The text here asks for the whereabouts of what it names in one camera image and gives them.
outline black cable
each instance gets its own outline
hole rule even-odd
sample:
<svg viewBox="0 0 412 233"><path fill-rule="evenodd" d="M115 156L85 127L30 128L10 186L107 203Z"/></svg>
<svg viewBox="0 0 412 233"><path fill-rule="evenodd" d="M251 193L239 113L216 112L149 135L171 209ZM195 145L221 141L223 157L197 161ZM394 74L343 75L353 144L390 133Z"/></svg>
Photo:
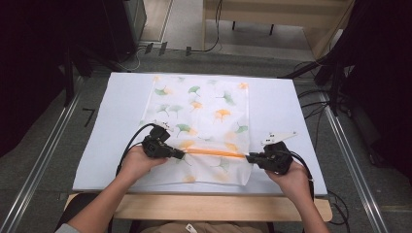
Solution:
<svg viewBox="0 0 412 233"><path fill-rule="evenodd" d="M319 125L321 124L321 118L322 118L322 114L325 112L325 108L326 106L324 106L321 110L321 113L319 114L318 117L318 123L316 125L316 133L315 133L315 146L314 146L314 150L316 151L316 147L318 146L318 138L319 138Z"/></svg>
<svg viewBox="0 0 412 233"><path fill-rule="evenodd" d="M118 169L116 170L116 176L119 174L120 169L121 169L121 165L124 161L124 158L126 157L127 153L130 151L130 149L133 148L134 146L137 146L137 145L141 144L141 143L134 144L133 146L130 146L130 145L133 143L134 139L148 126L156 126L156 125L153 124L153 123L143 125L143 127L141 127L139 130L137 130L137 132L133 135L133 137L131 137L129 143L127 144L126 148L124 149L123 155L121 156L121 159L120 159L120 162L119 162L119 165L118 165ZM108 225L108 228L107 228L108 233L112 233L112 229L113 229L113 217L109 221L109 225Z"/></svg>
<svg viewBox="0 0 412 233"><path fill-rule="evenodd" d="M217 32L218 32L218 38L216 39L215 44L214 44L211 48L209 48L208 50L192 50L192 51L196 51L196 52L199 52L199 51L204 51L204 52L211 51L211 50L214 49L215 46L218 44L218 41L219 41L219 39L220 39L219 22L221 21L222 2L223 2L223 0L220 0L220 1L219 1L219 3L218 3L218 8L216 9L216 14L215 14L215 24L216 24L216 29L217 29Z"/></svg>
<svg viewBox="0 0 412 233"><path fill-rule="evenodd" d="M316 108L316 109L314 109L308 116L306 116L304 119L307 119L307 118L309 118L309 117L312 117L312 116L314 116L314 115L317 115L317 114L319 114L321 111L323 111L324 110L324 108L326 107L327 105L321 105L321 106L319 106L318 108Z"/></svg>
<svg viewBox="0 0 412 233"><path fill-rule="evenodd" d="M313 186L313 177L305 160L303 160L303 158L299 154L293 151L287 152L287 151L282 151L282 150L276 150L276 152L290 155L296 158L303 165L303 167L306 169L306 172L307 172L310 196L312 197L312 200L315 200L315 187Z"/></svg>
<svg viewBox="0 0 412 233"><path fill-rule="evenodd" d="M302 105L300 106L301 109L309 107L309 106L313 106L313 105L317 105L317 104L329 104L330 101L320 101L320 102L314 102L314 103L310 103L310 104L306 104L306 105Z"/></svg>
<svg viewBox="0 0 412 233"><path fill-rule="evenodd" d="M318 92L328 93L327 90L311 89L311 90L306 90L306 91L303 91L303 92L299 93L299 94L297 95L297 98L300 99L300 98L302 98L303 96L306 96L306 95L308 95L308 94L318 93Z"/></svg>
<svg viewBox="0 0 412 233"><path fill-rule="evenodd" d="M329 192L329 193L332 194L335 198L337 198L340 202L342 202L342 204L343 204L343 206L345 207L345 210L346 210L346 215L343 215L343 216L342 216L342 218L344 219L344 221L342 221L342 222L333 222L333 221L330 221L329 223L335 224L335 225L343 225L343 224L345 224L345 221L348 221L348 219L349 219L349 209L348 209L348 206L346 205L346 203L343 201L343 199L342 199L339 195L337 195L336 193L330 191L329 189L327 190L327 192Z"/></svg>
<svg viewBox="0 0 412 233"><path fill-rule="evenodd" d="M130 146L130 145L133 143L133 141L134 141L134 139L137 137L137 135L139 135L139 134L140 134L146 127L148 127L148 126L153 126L153 127L155 127L156 125L153 124L153 123L148 123L148 124L144 125L144 126L141 127L139 130L137 130L137 132L136 132L136 133L133 135L133 137L130 139L129 143L127 144L126 148L124 149L123 155L121 156L120 163L119 163L119 165L118 165L118 169L116 170L116 176L117 176L117 175L119 174L119 172L120 172L121 165L122 165L122 163L123 163L124 158L126 157L128 151L131 149L131 146Z"/></svg>
<svg viewBox="0 0 412 233"><path fill-rule="evenodd" d="M295 72L296 69L297 69L297 67L298 67L299 65L304 64L304 63L311 63L311 62L313 62L313 61L302 61L302 62L300 62L300 63L297 63L297 64L293 67L293 71ZM309 72L312 74L313 78L315 78L315 74L313 74L312 70L310 70Z"/></svg>

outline cable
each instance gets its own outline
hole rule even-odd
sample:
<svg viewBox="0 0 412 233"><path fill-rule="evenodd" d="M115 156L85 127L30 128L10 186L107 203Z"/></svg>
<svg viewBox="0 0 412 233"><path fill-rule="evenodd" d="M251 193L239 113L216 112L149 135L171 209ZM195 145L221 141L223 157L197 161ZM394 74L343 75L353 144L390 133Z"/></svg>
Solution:
<svg viewBox="0 0 412 233"><path fill-rule="evenodd" d="M133 135L133 137L131 137L129 143L127 144L126 148L124 149L123 155L121 156L119 165L118 165L118 169L116 170L116 176L119 174L120 169L121 169L121 165L123 163L124 158L126 157L128 151L132 148L130 145L133 143L134 139L137 137L137 135L139 135L145 128L147 128L148 126L153 126L155 127L156 125L153 123L148 123L146 125L144 125L143 127L141 127L139 130L137 130L137 132Z"/></svg>
<svg viewBox="0 0 412 233"><path fill-rule="evenodd" d="M300 63L297 63L297 65L295 65L295 66L293 67L293 71L295 72L296 69L297 69L297 67L298 67L299 65L304 64L304 63L311 63L311 62L313 62L313 61L302 61L302 62L300 62ZM310 73L312 74L313 78L315 78L315 74L313 74L312 70L310 70Z"/></svg>
<svg viewBox="0 0 412 233"><path fill-rule="evenodd" d="M302 105L300 106L301 109L309 107L309 106L313 106L313 105L317 105L317 104L329 104L330 101L320 101L320 102L314 102L314 103L310 103L310 104L306 104L306 105Z"/></svg>
<svg viewBox="0 0 412 233"><path fill-rule="evenodd" d="M146 48L146 47L143 47L143 48L141 48L141 49L139 49L139 50L136 51L136 59L137 59L137 62L138 62L138 64L137 64L136 67L134 67L134 68L127 68L127 67L122 66L120 63L117 63L117 64L118 64L121 68L123 68L124 70L126 70L126 71L135 71L135 70L137 70L137 69L140 67L139 51L144 50L145 48Z"/></svg>
<svg viewBox="0 0 412 233"><path fill-rule="evenodd" d="M296 158L303 165L303 167L306 169L306 172L307 172L310 196L312 197L312 200L315 200L315 187L313 186L313 177L305 160L303 160L303 158L299 154L293 151L287 152L287 151L282 151L282 150L276 150L276 152L290 155Z"/></svg>
<svg viewBox="0 0 412 233"><path fill-rule="evenodd" d="M297 98L300 99L303 96L306 96L308 94L312 94L312 93L318 93L318 92L322 92L322 93L328 93L327 90L320 90L320 89L311 89L311 90L306 90L301 92L300 94L297 95Z"/></svg>
<svg viewBox="0 0 412 233"><path fill-rule="evenodd" d="M220 39L219 22L221 21L222 2L223 2L223 0L219 1L218 8L216 9L216 14L215 14L215 24L216 24L216 29L217 29L217 32L218 32L218 38L216 39L215 44L211 48L209 48L208 50L192 50L192 51L194 51L194 52L208 52L208 51L211 51L212 49L214 49L215 46L218 44L218 41Z"/></svg>
<svg viewBox="0 0 412 233"><path fill-rule="evenodd" d="M312 117L312 116L314 116L314 115L319 114L321 111L324 110L324 108L325 108L326 106L327 106L327 105L321 105L320 107L316 108L316 109L313 110L308 116L306 116L305 119L307 119L307 118L309 118L309 117Z"/></svg>
<svg viewBox="0 0 412 233"><path fill-rule="evenodd" d="M314 146L314 150L316 151L316 147L318 146L318 138L319 138L319 125L321 123L321 118L322 118L322 114L325 112L325 108L326 106L324 106L321 110L321 113L319 114L318 117L318 123L316 125L316 133L315 133L315 146Z"/></svg>
<svg viewBox="0 0 412 233"><path fill-rule="evenodd" d="M334 221L329 221L330 224L333 225L346 225L346 230L347 232L351 232L350 226L349 226L349 209L348 206L346 205L346 203L343 201L343 199L338 196L336 193L330 191L329 189L327 190L328 193L332 194L336 198L342 202L343 206L345 207L345 211L346 211L346 215L343 213L342 209L336 204L336 203L332 203L332 205L336 208L336 210L339 212L339 214L342 216L343 221L342 222L334 222Z"/></svg>

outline black equipment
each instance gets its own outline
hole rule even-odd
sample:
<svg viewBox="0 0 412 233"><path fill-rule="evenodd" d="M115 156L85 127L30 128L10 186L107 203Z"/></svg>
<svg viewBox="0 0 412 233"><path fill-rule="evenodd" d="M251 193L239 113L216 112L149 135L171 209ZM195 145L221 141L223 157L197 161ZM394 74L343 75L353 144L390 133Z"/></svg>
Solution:
<svg viewBox="0 0 412 233"><path fill-rule="evenodd" d="M182 159L185 155L183 151L169 147L164 143L169 137L170 134L166 129L156 125L142 142L143 151L151 158L175 157Z"/></svg>
<svg viewBox="0 0 412 233"><path fill-rule="evenodd" d="M284 142L266 145L263 150L264 152L251 152L246 155L248 162L256 163L259 168L279 175L288 173L293 158Z"/></svg>

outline person's right hand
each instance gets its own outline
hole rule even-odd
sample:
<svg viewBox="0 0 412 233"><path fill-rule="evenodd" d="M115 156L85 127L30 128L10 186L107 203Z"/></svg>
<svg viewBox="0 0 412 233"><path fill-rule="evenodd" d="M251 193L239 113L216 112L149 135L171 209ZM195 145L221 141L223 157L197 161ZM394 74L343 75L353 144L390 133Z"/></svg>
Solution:
<svg viewBox="0 0 412 233"><path fill-rule="evenodd" d="M126 179L129 185L136 183L138 179L145 176L154 166L163 164L167 158L149 158L143 148L134 146L130 148L123 164L119 176Z"/></svg>
<svg viewBox="0 0 412 233"><path fill-rule="evenodd" d="M292 162L291 168L285 175L277 175L267 170L265 172L295 204L302 198L311 198L306 169L295 161Z"/></svg>

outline white tag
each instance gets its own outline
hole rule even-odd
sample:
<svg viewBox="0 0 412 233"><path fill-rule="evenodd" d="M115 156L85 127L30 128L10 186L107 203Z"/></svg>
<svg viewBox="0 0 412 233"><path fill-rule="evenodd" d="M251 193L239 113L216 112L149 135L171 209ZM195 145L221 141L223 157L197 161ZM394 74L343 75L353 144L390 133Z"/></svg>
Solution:
<svg viewBox="0 0 412 233"><path fill-rule="evenodd" d="M186 230L190 233L197 233L196 229L194 229L190 223L186 226Z"/></svg>

